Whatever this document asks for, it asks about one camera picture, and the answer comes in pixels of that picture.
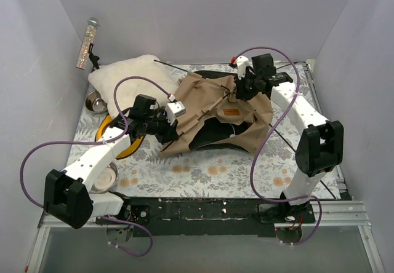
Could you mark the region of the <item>beige pet tent fabric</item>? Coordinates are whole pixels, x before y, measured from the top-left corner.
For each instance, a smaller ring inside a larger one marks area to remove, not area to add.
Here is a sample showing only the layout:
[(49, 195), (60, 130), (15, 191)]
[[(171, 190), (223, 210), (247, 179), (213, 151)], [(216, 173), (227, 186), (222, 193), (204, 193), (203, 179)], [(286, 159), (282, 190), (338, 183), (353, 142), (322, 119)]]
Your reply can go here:
[(197, 149), (235, 148), (256, 153), (273, 119), (271, 101), (258, 93), (249, 101), (236, 98), (235, 74), (189, 72), (175, 97), (186, 109), (178, 117), (179, 139), (165, 144), (160, 156)]

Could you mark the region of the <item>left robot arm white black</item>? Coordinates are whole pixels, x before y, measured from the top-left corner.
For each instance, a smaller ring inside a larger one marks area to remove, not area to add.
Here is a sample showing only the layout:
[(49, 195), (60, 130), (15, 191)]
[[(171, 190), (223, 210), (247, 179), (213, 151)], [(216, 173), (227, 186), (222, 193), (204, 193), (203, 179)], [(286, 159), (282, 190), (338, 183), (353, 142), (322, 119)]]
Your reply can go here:
[(83, 227), (90, 218), (101, 216), (126, 223), (131, 216), (130, 207), (125, 205), (127, 198), (110, 191), (91, 193), (96, 179), (140, 137), (154, 135), (161, 143), (177, 140), (177, 118), (185, 112), (182, 102), (174, 96), (159, 108), (155, 98), (138, 95), (133, 107), (121, 111), (110, 122), (97, 144), (63, 170), (48, 173), (44, 211), (75, 229)]

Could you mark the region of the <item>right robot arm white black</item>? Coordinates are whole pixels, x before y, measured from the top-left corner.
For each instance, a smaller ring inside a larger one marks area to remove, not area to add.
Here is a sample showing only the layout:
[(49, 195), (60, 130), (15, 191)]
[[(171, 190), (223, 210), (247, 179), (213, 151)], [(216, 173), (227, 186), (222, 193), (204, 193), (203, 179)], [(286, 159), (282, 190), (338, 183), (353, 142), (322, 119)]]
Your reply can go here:
[(319, 181), (342, 163), (344, 127), (339, 121), (330, 121), (316, 111), (299, 92), (300, 78), (277, 72), (269, 53), (252, 59), (238, 55), (231, 59), (230, 66), (237, 70), (235, 83), (238, 98), (262, 93), (282, 109), (282, 115), (269, 134), (285, 117), (300, 133), (295, 151), (297, 170), (291, 183), (279, 199), (258, 196), (266, 202), (281, 204), (278, 213), (283, 221), (295, 221), (301, 214), (300, 205), (310, 200)]

